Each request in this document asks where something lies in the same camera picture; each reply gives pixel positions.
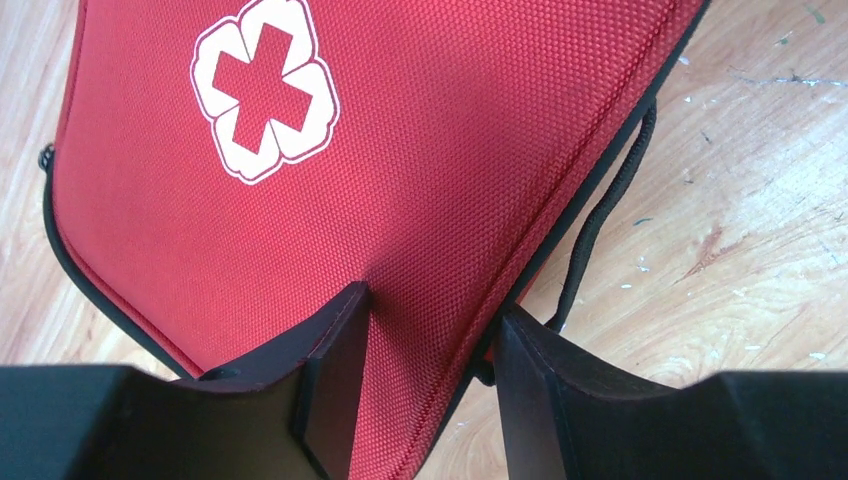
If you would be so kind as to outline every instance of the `paint speck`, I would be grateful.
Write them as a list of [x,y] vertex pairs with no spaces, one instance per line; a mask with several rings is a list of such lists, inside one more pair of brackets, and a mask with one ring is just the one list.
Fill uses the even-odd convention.
[[790,30],[789,33],[780,37],[780,40],[774,42],[775,45],[789,45],[789,37],[792,36],[793,31]]
[[818,8],[812,7],[810,5],[804,5],[804,8],[806,8],[807,12],[816,19],[816,23],[818,23],[819,25],[824,25],[824,15],[821,14]]
[[[774,77],[774,78],[770,78],[768,80],[754,80],[753,78],[741,77],[739,75],[731,75],[731,76],[733,78],[737,79],[737,80],[741,80],[741,81],[748,83],[748,84],[751,84],[751,85],[774,85],[774,84],[795,83],[795,84],[806,85],[808,87],[815,87],[817,85],[833,85],[834,87],[848,88],[848,82],[841,82],[841,81],[838,81],[838,80],[826,80],[826,79],[821,79],[821,78],[803,78],[803,77],[800,77],[800,76],[795,75],[795,74],[793,74],[791,77],[785,77],[785,78]],[[748,98],[748,97],[739,98],[739,99],[737,99],[737,101],[738,100],[744,100],[745,98]]]
[[836,254],[833,253],[833,251],[823,241],[819,240],[819,245],[821,245],[822,249],[824,249],[825,252],[830,254],[830,258],[833,260],[833,263],[835,263],[836,266],[842,265],[842,261],[839,259],[839,257],[837,257]]

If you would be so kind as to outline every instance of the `wooden floor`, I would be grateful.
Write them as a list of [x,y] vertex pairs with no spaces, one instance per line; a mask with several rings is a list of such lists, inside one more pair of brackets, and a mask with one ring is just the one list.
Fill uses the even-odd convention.
[[[0,362],[172,374],[53,258],[39,149],[76,2],[0,0]],[[564,335],[680,387],[722,369],[848,368],[848,9],[715,0],[659,95],[635,185],[604,227]],[[524,304],[553,312],[576,232]],[[506,478],[494,390],[472,385],[420,478]]]

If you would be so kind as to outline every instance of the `red first aid bag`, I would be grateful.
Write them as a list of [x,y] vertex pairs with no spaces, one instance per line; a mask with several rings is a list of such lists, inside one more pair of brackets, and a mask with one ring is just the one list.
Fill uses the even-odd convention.
[[82,0],[54,240],[184,375],[367,282],[351,476],[411,478],[703,8]]

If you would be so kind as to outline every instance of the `red cross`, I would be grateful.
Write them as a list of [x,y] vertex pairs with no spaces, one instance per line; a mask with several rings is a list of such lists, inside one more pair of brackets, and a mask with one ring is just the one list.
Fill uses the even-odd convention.
[[212,85],[239,101],[239,117],[233,141],[258,153],[265,125],[273,118],[295,130],[303,129],[312,95],[283,82],[283,64],[292,36],[263,25],[256,55],[244,63],[221,52]]

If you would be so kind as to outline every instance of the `nylon fabric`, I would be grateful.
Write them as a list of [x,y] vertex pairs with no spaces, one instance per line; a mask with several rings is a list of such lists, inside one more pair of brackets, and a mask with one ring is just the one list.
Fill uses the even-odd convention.
[[367,281],[352,477],[411,478],[493,313],[702,1],[310,0],[338,121],[255,185],[223,168],[190,75],[198,37],[245,3],[81,2],[62,240],[195,375]]

